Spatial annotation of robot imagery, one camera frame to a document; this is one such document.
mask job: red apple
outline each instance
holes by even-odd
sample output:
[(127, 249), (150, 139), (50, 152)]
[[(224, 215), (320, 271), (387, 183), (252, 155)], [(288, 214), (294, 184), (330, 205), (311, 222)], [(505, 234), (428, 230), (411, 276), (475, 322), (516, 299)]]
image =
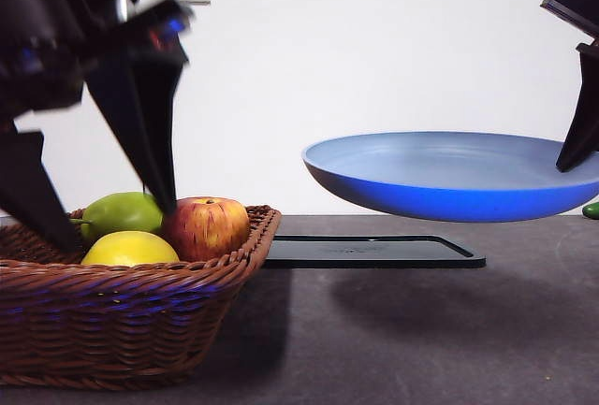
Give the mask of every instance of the red apple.
[(245, 207), (234, 199), (186, 197), (162, 222), (162, 237), (186, 262), (210, 260), (239, 249), (250, 235)]

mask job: green apple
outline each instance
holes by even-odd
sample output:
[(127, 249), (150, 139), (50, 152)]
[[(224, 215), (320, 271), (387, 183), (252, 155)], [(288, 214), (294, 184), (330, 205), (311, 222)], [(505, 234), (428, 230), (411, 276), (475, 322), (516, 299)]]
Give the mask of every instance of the green apple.
[(81, 236), (87, 244), (113, 232), (138, 230), (158, 234), (162, 211), (152, 195), (142, 192), (114, 193), (90, 204), (81, 220)]

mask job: black tray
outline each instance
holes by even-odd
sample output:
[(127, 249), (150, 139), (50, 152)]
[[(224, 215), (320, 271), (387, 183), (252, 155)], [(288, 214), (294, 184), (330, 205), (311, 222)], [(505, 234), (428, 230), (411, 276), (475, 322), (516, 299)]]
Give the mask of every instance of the black tray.
[(482, 268), (476, 255), (432, 235), (277, 235), (264, 268)]

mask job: woven basket rim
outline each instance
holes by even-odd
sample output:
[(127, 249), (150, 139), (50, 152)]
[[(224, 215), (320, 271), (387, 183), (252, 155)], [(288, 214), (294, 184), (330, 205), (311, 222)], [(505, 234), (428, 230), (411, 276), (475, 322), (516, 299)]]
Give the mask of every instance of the woven basket rim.
[(231, 253), (225, 253), (219, 257), (214, 257), (210, 260), (187, 262), (177, 261), (168, 263), (147, 263), (134, 265), (132, 267), (120, 265), (82, 265), (79, 263), (39, 263), (35, 261), (21, 261), (11, 258), (2, 258), (0, 255), (0, 279), (9, 272), (26, 272), (30, 276), (51, 276), (52, 274), (71, 274), (77, 278), (85, 278), (86, 281), (98, 279), (108, 281), (110, 279), (121, 279), (123, 277), (135, 278), (136, 275), (147, 275), (154, 273), (157, 277), (160, 276), (176, 276), (177, 279), (183, 278), (208, 278), (212, 274), (221, 273), (226, 270), (237, 272), (245, 270), (247, 272), (241, 274), (237, 282), (244, 282), (252, 271), (259, 268), (261, 262), (255, 258), (261, 258), (263, 253), (255, 253), (260, 250), (268, 251), (268, 248), (263, 249), (261, 243), (263, 240), (271, 240), (276, 231), (276, 226), (270, 224), (275, 221), (278, 223), (281, 217), (281, 212), (270, 208), (269, 206), (255, 206), (266, 210), (260, 218), (260, 223), (252, 229), (249, 238), (242, 246)]

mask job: apple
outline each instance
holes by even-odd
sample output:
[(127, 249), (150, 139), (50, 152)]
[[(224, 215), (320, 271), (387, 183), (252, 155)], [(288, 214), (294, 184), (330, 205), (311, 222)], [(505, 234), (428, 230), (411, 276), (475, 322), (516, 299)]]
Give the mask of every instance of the apple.
[(239, 249), (250, 235), (250, 219), (234, 199), (185, 197), (164, 216), (161, 235), (181, 260), (206, 261)]
[(152, 195), (142, 192), (113, 193), (87, 206), (82, 219), (71, 219), (81, 224), (83, 241), (92, 245), (112, 232), (138, 230), (157, 234), (162, 225), (162, 210)]

